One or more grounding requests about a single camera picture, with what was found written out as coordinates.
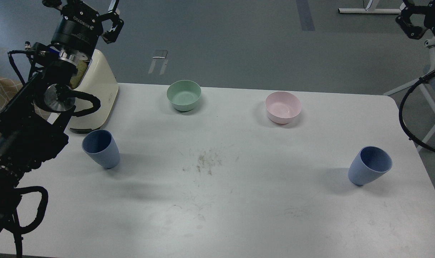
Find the black Robotiq gripper body image left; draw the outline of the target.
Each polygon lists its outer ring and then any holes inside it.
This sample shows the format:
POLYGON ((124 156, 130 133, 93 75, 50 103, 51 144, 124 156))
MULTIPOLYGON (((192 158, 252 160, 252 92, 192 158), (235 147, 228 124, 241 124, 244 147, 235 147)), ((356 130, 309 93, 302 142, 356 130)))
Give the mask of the black Robotiq gripper body image left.
POLYGON ((62 20, 56 27, 51 44, 81 53, 93 53, 103 26, 99 13, 81 0, 67 0, 61 9, 62 20))

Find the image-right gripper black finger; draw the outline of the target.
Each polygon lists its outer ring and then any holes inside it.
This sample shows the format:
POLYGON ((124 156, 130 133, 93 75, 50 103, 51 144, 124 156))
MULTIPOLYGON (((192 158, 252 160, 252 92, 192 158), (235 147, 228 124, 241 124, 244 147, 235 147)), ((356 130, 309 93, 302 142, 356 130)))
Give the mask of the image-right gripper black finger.
POLYGON ((414 0, 402 1, 400 13, 396 17, 395 22, 409 39, 419 40, 430 29, 430 26, 426 23, 430 5, 430 2, 427 5, 417 5, 414 0), (411 20, 413 15, 424 16, 422 24, 414 24, 411 20))

